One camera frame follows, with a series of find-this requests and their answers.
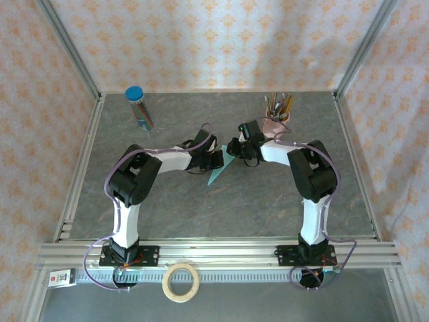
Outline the light blue paper sheet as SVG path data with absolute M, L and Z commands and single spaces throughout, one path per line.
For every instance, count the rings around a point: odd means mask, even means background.
M 230 155 L 227 152 L 226 145 L 221 146 L 221 151 L 223 152 L 223 163 L 224 164 L 220 168 L 214 169 L 212 171 L 210 178 L 207 182 L 208 186 L 210 186 L 217 179 L 217 177 L 222 173 L 222 171 L 224 171 L 226 169 L 226 167 L 235 159 L 234 156 Z

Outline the pink pencil cup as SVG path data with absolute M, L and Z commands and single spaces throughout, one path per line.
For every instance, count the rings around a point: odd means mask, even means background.
M 267 138 L 274 138 L 281 133 L 290 133 L 291 129 L 288 127 L 290 122 L 290 114 L 283 114 L 281 116 L 272 116 L 267 114 L 263 118 L 262 132 Z

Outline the pencil tube with blue lid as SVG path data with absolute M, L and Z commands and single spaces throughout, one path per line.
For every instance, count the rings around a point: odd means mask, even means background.
M 144 103 L 143 89 L 139 86 L 131 86 L 125 91 L 125 96 L 132 108 L 137 125 L 143 131 L 150 131 L 154 123 Z

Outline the masking tape roll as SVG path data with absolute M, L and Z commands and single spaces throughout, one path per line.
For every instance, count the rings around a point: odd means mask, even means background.
M 190 273 L 192 277 L 192 286 L 190 287 L 190 290 L 186 294 L 176 294 L 171 289 L 172 277 L 175 274 L 175 272 L 178 270 L 185 270 L 188 273 Z M 199 288 L 200 288 L 200 277 L 198 275 L 198 272 L 192 265 L 188 263 L 177 263 L 170 266 L 167 269 L 162 279 L 162 290 L 164 292 L 164 295 L 175 303 L 185 303 L 190 301 L 195 297 Z

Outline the white label tag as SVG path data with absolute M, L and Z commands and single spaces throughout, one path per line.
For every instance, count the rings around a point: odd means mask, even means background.
M 49 275 L 48 288 L 64 288 L 76 284 L 76 269 L 51 271 Z

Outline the aluminium mounting rail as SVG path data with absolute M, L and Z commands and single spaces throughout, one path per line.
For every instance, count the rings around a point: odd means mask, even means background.
M 189 263 L 201 270 L 208 269 L 263 269 L 272 270 L 278 266 L 274 255 L 279 245 L 295 245 L 293 239 L 274 237 L 240 238 L 183 238 L 141 240 L 141 245 L 160 247 L 158 266 L 166 268 L 179 262 Z M 65 239 L 58 243 L 43 244 L 36 260 L 38 269 L 78 268 L 84 255 L 89 268 L 99 266 L 100 245 L 92 249 L 91 240 Z M 338 263 L 346 268 L 397 268 L 402 265 L 399 252 L 391 241 L 358 239 L 349 259 L 347 254 L 353 242 L 333 243 Z

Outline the aluminium side rail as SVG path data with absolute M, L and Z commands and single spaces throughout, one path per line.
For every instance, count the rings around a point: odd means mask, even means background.
M 351 155 L 351 161 L 353 163 L 353 168 L 355 170 L 355 174 L 356 174 L 357 181 L 359 184 L 359 188 L 360 188 L 360 191 L 362 194 L 363 202 L 365 204 L 365 208 L 366 208 L 367 214 L 369 216 L 369 220 L 370 220 L 371 227 L 373 230 L 374 238 L 378 242 L 383 242 L 384 241 L 383 234 L 382 234 L 380 226 L 377 222 L 377 218 L 374 214 L 373 206 L 371 204 L 371 200 L 370 200 L 370 197 L 368 195 L 368 191 L 365 187 L 365 183 L 363 182 L 363 177 L 362 177 L 360 164 L 359 164 L 359 160 L 358 160 L 357 149 L 353 143 L 352 132 L 350 131 L 349 126 L 347 125 L 347 120 L 345 117 L 346 116 L 345 111 L 341 107 L 341 100 L 339 99 L 338 95 L 335 92 L 332 92 L 331 95 L 332 95 L 332 99 L 334 101 L 334 106 L 335 106 L 336 112 L 337 112 L 338 117 L 339 117 L 339 121 L 341 123 L 341 127 L 343 129 L 343 133 L 345 136 L 345 140 L 347 143 L 349 154 Z
M 101 93 L 100 96 L 96 98 L 92 113 L 88 120 L 78 159 L 76 161 L 76 166 L 66 195 L 66 200 L 54 233 L 54 243 L 58 243 L 60 240 L 68 239 L 70 237 L 70 230 L 74 221 L 88 161 L 90 159 L 101 113 L 103 111 L 105 97 L 106 93 Z

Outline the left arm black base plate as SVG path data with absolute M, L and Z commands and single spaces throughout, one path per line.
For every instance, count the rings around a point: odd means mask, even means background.
M 159 246 L 135 246 L 116 252 L 111 246 L 103 246 L 99 266 L 157 267 Z

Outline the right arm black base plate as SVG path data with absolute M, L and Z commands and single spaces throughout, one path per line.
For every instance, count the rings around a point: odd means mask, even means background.
M 303 245 L 279 245 L 274 255 L 280 266 L 336 266 L 338 260 L 333 245 L 323 250 L 310 251 Z

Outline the aluminium frame post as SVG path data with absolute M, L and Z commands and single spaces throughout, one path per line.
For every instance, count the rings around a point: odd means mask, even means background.
M 337 101 L 341 100 L 341 98 L 345 96 L 348 87 L 350 86 L 364 59 L 368 55 L 370 49 L 374 45 L 380 31 L 385 25 L 387 19 L 390 17 L 397 2 L 398 0 L 382 1 L 380 8 L 378 9 L 373 21 L 371 22 L 361 43 L 359 44 L 357 51 L 348 65 L 336 91 L 333 92 L 333 95 Z
M 86 67 L 86 64 L 84 63 L 84 60 L 82 59 L 76 46 L 74 45 L 70 34 L 68 33 L 60 16 L 55 10 L 51 0 L 36 0 L 36 3 L 42 10 L 42 13 L 46 16 L 48 22 L 53 27 L 54 33 L 56 34 L 57 38 L 59 39 L 60 43 L 62 44 L 69 58 L 71 59 L 78 74 L 81 76 L 89 93 L 95 99 L 99 99 L 101 96 L 101 92 L 99 91 L 98 87 L 95 84 L 95 81 L 90 75 L 90 72 Z

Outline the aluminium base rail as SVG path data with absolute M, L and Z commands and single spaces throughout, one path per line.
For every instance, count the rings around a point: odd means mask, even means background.
M 21 322 L 38 322 L 48 289 L 48 270 L 35 270 L 25 298 Z
M 385 268 L 384 274 L 398 322 L 420 322 L 404 270 Z

